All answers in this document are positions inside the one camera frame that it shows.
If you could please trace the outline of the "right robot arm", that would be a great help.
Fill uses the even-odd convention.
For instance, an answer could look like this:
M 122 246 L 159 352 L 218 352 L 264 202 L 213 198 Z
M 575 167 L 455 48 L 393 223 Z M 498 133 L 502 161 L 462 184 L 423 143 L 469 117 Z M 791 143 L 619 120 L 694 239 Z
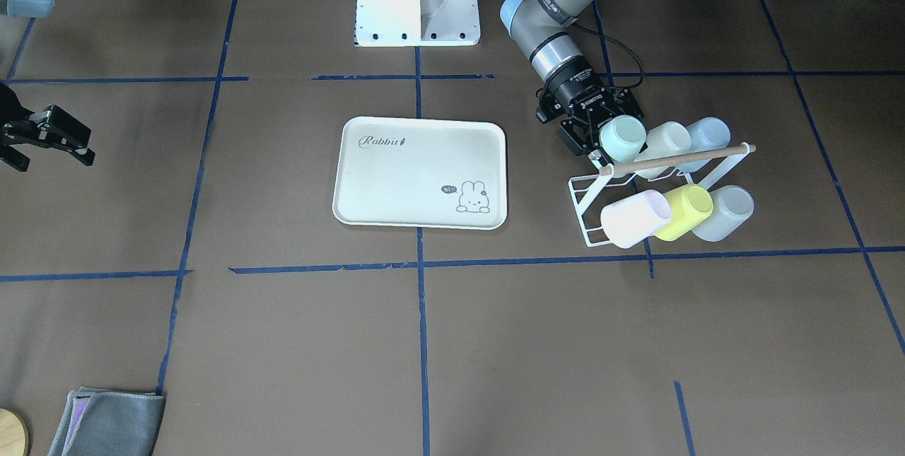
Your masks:
M 54 5 L 55 0 L 1 0 L 2 14 L 10 17 L 44 18 Z M 2 163 L 19 172 L 26 172 L 31 163 L 14 148 L 20 144 L 60 150 L 85 166 L 94 164 L 95 153 L 88 147 L 90 127 L 57 105 L 29 110 L 6 83 L 1 83 L 1 131 Z

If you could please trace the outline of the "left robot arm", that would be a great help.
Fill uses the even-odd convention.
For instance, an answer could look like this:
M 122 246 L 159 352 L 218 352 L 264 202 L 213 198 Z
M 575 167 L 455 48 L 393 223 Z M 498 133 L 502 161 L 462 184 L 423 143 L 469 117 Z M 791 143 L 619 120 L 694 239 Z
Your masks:
M 630 163 L 646 141 L 636 99 L 630 88 L 606 86 L 568 33 L 593 1 L 505 0 L 500 16 L 541 78 L 537 120 L 557 123 L 576 156 Z

